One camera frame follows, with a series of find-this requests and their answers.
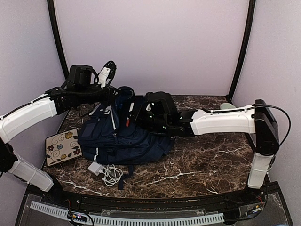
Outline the white pen red cap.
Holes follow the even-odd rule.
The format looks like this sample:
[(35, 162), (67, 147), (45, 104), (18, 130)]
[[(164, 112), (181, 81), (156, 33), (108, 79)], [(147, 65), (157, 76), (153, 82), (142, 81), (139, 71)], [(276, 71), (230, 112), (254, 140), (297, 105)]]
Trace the white pen red cap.
[(132, 115), (133, 108), (134, 108), (134, 102), (132, 102), (132, 103), (130, 104), (130, 107), (129, 107), (129, 110), (128, 110), (127, 120), (126, 120), (126, 127), (129, 127), (130, 119), (131, 119), (131, 115)]

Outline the navy blue student backpack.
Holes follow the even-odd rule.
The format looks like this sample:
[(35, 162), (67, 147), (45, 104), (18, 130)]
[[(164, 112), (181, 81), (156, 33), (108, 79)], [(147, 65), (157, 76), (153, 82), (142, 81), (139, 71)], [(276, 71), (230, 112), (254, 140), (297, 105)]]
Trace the navy blue student backpack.
[[(118, 103), (124, 101), (118, 110)], [(130, 119), (126, 127), (130, 104), (144, 103), (142, 96), (136, 96), (131, 87), (119, 87), (119, 92), (110, 104), (100, 103), (78, 133), (78, 144), (83, 156), (101, 165), (127, 165), (133, 174), (134, 165), (156, 162), (172, 150), (175, 140), (158, 136), (142, 129)]]

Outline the white charger with cable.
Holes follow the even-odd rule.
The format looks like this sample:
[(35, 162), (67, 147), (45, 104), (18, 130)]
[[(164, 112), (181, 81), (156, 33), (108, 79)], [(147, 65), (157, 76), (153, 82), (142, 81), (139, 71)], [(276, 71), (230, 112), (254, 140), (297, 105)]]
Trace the white charger with cable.
[(107, 186), (114, 186), (123, 176), (123, 171), (114, 164), (104, 166), (97, 162), (93, 162), (89, 165), (88, 171), (96, 176), (103, 174), (102, 180)]

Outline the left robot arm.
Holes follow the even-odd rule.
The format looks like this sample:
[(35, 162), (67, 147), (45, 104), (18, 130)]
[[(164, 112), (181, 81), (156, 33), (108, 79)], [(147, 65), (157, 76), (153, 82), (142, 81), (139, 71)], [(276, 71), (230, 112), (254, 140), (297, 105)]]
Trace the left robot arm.
[(33, 101), (0, 117), (0, 171), (10, 173), (48, 193), (56, 205), (66, 202), (61, 184), (49, 174), (24, 160), (10, 141), (33, 125), (82, 104), (110, 102), (117, 89), (111, 86), (117, 66), (108, 61), (99, 73), (89, 65), (72, 65), (68, 78), (59, 87), (47, 90)]

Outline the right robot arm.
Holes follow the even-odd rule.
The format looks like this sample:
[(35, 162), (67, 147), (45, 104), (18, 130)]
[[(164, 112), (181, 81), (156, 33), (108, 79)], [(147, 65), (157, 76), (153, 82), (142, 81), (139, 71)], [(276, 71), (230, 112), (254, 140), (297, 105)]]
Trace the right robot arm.
[(255, 152), (248, 176), (248, 188), (240, 193), (240, 200), (250, 204), (258, 197), (265, 176), (279, 151), (278, 123), (272, 109), (286, 111), (268, 105), (262, 99), (254, 104), (236, 108), (229, 103), (218, 110), (189, 109), (178, 111), (172, 96), (166, 92), (149, 92), (130, 104), (129, 117), (141, 128), (167, 137), (194, 137), (212, 133), (247, 133), (256, 138)]

